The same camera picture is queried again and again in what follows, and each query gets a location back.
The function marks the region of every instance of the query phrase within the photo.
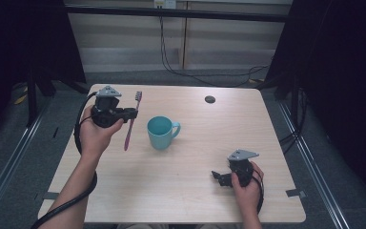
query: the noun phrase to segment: human hand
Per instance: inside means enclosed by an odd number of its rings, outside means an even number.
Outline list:
[[[263,179],[263,171],[252,162],[254,166],[253,177],[255,177],[260,183]],[[240,186],[239,178],[236,173],[232,173],[232,184],[234,187],[234,193],[236,197],[236,203],[239,207],[240,213],[243,218],[248,218],[250,215],[257,216],[257,204],[260,199],[260,187],[257,182],[251,179],[251,182],[246,187]]]
[[[82,115],[80,129],[80,140],[82,156],[94,156],[100,158],[109,146],[112,135],[123,126],[123,119],[117,120],[111,127],[102,128],[94,124],[91,118],[92,106],[85,109]]]

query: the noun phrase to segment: wooden table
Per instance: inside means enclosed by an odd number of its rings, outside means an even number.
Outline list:
[[[106,85],[94,85],[97,92]],[[230,172],[227,156],[236,149],[257,152],[253,159],[265,173],[262,222],[302,222],[305,212],[271,119],[258,90],[202,87],[112,85],[122,93],[118,107],[135,107],[142,91],[130,147],[124,151],[129,123],[117,132],[97,168],[98,184],[90,195],[86,222],[231,223],[240,222],[234,190],[220,187],[211,170]],[[215,97],[209,104],[205,97]],[[181,123],[180,134],[165,151],[152,148],[147,122],[165,115]],[[80,155],[73,135],[49,192],[60,192]],[[39,217],[52,204],[45,200]]]

